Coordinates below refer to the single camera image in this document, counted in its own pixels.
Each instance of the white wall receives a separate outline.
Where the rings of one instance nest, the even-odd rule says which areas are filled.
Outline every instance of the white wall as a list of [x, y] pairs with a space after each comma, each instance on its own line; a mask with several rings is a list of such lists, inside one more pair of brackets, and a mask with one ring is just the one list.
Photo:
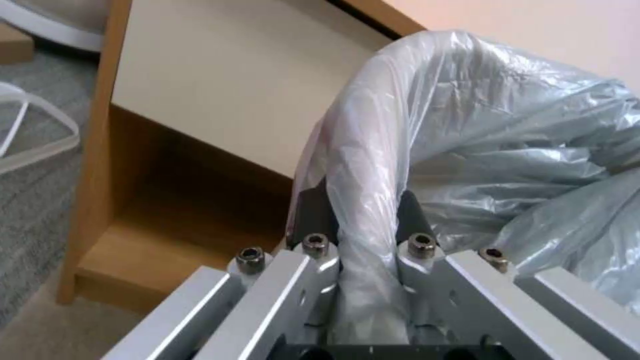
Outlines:
[[467, 30], [621, 79], [640, 95], [638, 0], [385, 1], [430, 30]]

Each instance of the wooden panel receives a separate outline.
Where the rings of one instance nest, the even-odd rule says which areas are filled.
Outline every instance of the wooden panel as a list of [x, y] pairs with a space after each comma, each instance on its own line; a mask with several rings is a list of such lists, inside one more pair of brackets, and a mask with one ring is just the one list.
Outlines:
[[286, 203], [220, 180], [208, 191], [170, 184], [146, 184], [84, 256], [78, 275], [166, 296], [200, 265], [224, 269], [243, 247], [271, 250], [280, 242], [285, 213], [276, 209]]
[[[112, 181], [116, 174], [112, 173], [111, 156], [112, 139], [118, 134], [110, 133], [111, 94], [116, 78], [120, 49], [124, 39], [131, 0], [111, 2], [111, 11], [107, 22], [104, 47], [100, 58], [100, 68], [93, 95], [88, 136], [83, 139], [83, 170], [76, 190], [76, 203], [72, 215], [72, 223], [67, 243], [67, 253], [58, 289], [58, 301], [69, 303], [74, 297], [74, 272], [78, 261], [91, 248], [97, 238], [104, 232], [119, 207], [118, 199], [126, 199], [136, 176], [120, 174], [119, 191], [115, 194]], [[119, 142], [122, 146], [132, 147], [134, 144]]]
[[633, 91], [640, 92], [639, 1], [384, 2], [429, 30], [469, 31], [605, 78], [621, 79]]
[[292, 177], [313, 125], [388, 43], [324, 0], [136, 0], [113, 102]]
[[160, 305], [166, 297], [164, 293], [131, 286], [114, 279], [84, 276], [76, 276], [76, 292], [86, 299], [133, 310], [143, 315]]
[[341, 0], [361, 11], [365, 15], [384, 25], [398, 35], [405, 36], [425, 30], [411, 18], [412, 13], [394, 7], [388, 0]]

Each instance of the floor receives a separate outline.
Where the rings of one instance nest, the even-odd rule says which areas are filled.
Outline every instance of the floor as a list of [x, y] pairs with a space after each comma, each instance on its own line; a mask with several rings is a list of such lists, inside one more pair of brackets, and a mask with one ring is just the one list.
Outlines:
[[3, 359], [99, 359], [142, 319], [82, 298], [57, 305], [58, 276], [59, 270], [0, 332]]
[[[74, 119], [84, 134], [97, 73], [95, 58], [55, 46], [33, 61], [0, 65], [0, 81], [38, 95]], [[18, 110], [0, 104], [0, 142]], [[8, 155], [67, 136], [30, 108]], [[0, 175], [0, 358], [98, 359], [140, 315], [76, 299], [55, 303], [82, 147]]]

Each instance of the metal extrusion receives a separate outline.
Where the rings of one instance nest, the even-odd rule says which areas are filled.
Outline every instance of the metal extrusion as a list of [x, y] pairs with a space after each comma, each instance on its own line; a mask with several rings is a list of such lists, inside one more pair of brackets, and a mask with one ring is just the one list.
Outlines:
[[217, 328], [242, 294], [238, 279], [201, 266], [103, 360], [187, 358]]
[[516, 284], [611, 359], [640, 359], [640, 320], [563, 268]]
[[195, 359], [265, 359], [278, 339], [302, 329], [321, 290], [316, 277], [313, 259], [281, 250]]
[[429, 302], [450, 341], [493, 339], [517, 359], [606, 359], [471, 250], [437, 261], [430, 277]]
[[433, 284], [433, 278], [429, 276], [435, 261], [445, 257], [440, 247], [433, 249], [431, 256], [419, 254], [415, 256], [411, 251], [412, 242], [404, 241], [397, 248], [398, 276], [408, 296], [412, 324], [420, 326], [427, 324], [439, 324], [437, 316], [429, 314], [429, 292], [438, 291]]
[[[307, 236], [307, 238], [311, 238], [312, 236], [316, 236], [316, 234], [311, 234]], [[338, 248], [330, 243], [326, 237], [324, 237], [323, 245], [325, 246], [323, 252], [324, 254], [314, 258], [314, 263], [317, 266], [317, 275], [314, 280], [318, 286], [321, 288], [320, 295], [316, 300], [316, 306], [311, 312], [309, 318], [307, 319], [307, 324], [313, 326], [324, 325], [328, 316], [331, 313], [332, 305], [335, 299], [335, 295], [337, 293], [337, 283], [338, 283], [338, 275], [340, 272], [340, 257], [338, 256]], [[317, 255], [315, 249], [309, 251], [308, 247], [305, 246], [305, 241], [298, 244], [294, 249], [294, 252], [298, 254], [307, 254], [309, 252]]]

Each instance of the gray carpet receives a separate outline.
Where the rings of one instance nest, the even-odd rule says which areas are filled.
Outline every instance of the gray carpet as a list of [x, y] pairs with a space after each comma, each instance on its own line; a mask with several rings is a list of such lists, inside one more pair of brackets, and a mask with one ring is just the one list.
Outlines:
[[[38, 50], [29, 63], [0, 65], [0, 81], [48, 100], [84, 134], [96, 72], [95, 61]], [[16, 104], [0, 104], [0, 139], [17, 109]], [[65, 136], [68, 130], [32, 107], [8, 155]], [[62, 260], [81, 152], [78, 147], [0, 175], [0, 329]]]

